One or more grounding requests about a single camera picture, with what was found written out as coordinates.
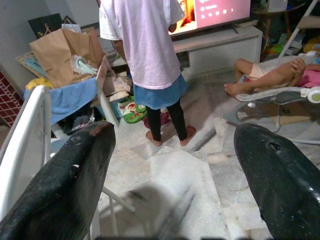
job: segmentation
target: black leggings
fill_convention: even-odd
[[[168,106],[167,109],[180,141],[185,140],[187,138],[187,130],[184,111],[181,108],[180,100],[174,105]],[[146,107],[146,111],[153,139],[161,141],[161,111],[160,109],[153,110],[149,107]]]

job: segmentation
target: blue cloth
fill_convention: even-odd
[[[31,91],[24,92],[27,99]],[[96,78],[55,88],[49,91],[51,95],[51,124],[55,124],[73,114],[92,101],[97,95]]]
[[[187,83],[181,74],[171,86],[165,89],[147,89],[133,85],[135,104],[148,106],[153,110],[174,105],[186,90]]]

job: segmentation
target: red brick pattern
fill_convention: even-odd
[[[23,99],[0,71],[0,117],[10,127],[14,124],[22,104]]]

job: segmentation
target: blue towel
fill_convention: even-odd
[[[24,92],[27,99],[31,91]],[[55,124],[73,114],[92,101],[97,95],[96,78],[55,88],[49,91],[51,95],[51,124]]]

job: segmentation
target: baby bouncer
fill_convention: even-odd
[[[285,56],[286,51],[291,46],[293,40],[296,38],[300,29],[310,29],[310,28],[320,28],[320,17],[311,16],[311,12],[318,3],[318,0],[313,0],[306,10],[304,16],[300,20],[293,34],[289,38],[285,47],[283,48],[281,54],[277,59],[269,60],[266,62],[262,62],[259,65],[263,69],[275,68],[283,63],[290,62],[296,56]],[[314,62],[316,58],[319,57],[318,52],[309,52],[307,54],[301,55],[306,64],[310,64]],[[229,113],[223,115],[223,118],[230,123],[235,125],[240,125],[243,122],[238,117],[238,112],[246,107],[255,107],[257,104],[267,104],[274,103],[277,104],[277,121],[276,128],[273,132],[278,132],[281,128],[280,119],[281,119],[281,107],[283,105],[293,103],[293,102],[302,102],[309,101],[313,104],[320,103],[320,86],[306,88],[306,87],[282,87],[277,89],[270,89],[263,92],[258,92],[254,94],[238,94],[236,99],[240,101],[238,106]],[[291,139],[296,143],[303,144],[314,144],[320,145],[320,140],[306,140],[306,139]]]

